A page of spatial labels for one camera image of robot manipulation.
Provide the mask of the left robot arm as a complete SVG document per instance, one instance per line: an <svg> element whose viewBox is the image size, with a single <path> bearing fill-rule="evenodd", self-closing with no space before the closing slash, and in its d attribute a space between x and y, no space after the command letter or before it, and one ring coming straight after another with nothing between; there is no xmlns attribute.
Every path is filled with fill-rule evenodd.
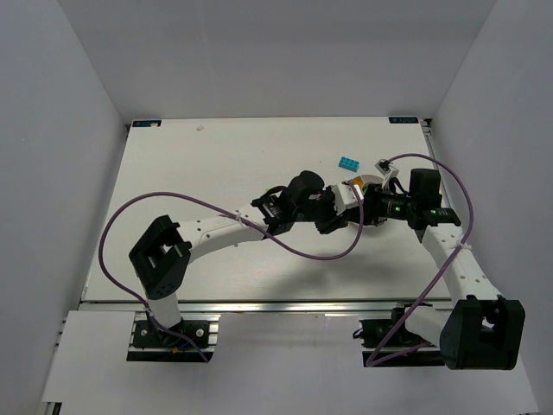
<svg viewBox="0 0 553 415"><path fill-rule="evenodd" d="M321 234L331 233L347 224L347 213L358 211L362 201L356 185L327 186L305 170L288 185L271 188L233 212L217 208L214 217L184 224L168 215L154 219L129 253L150 315L165 329L180 328L176 292L195 260L245 242L275 239L298 222L315 224Z"/></svg>

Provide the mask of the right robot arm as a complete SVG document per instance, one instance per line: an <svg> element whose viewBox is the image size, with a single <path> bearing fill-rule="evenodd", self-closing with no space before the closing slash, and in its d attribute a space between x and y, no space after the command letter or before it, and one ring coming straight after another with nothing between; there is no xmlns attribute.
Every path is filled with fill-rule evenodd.
<svg viewBox="0 0 553 415"><path fill-rule="evenodd" d="M505 298L490 282L464 238L461 222L442 206L441 176L435 169L413 169L405 195L365 192L365 214L376 219L404 220L431 255L444 281L453 309L444 315L416 300L404 307L392 328L367 358L368 367L390 359L380 350L400 329L440 349L452 370L512 370L518 360L525 311L518 300Z"/></svg>

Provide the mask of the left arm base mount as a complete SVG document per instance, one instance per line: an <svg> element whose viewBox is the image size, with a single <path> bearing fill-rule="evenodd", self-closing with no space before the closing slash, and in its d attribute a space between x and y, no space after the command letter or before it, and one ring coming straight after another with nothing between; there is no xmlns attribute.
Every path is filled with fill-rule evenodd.
<svg viewBox="0 0 553 415"><path fill-rule="evenodd" d="M168 331L157 328L150 316L136 313L130 329L126 360L130 362L208 363L219 333L219 316L182 314Z"/></svg>

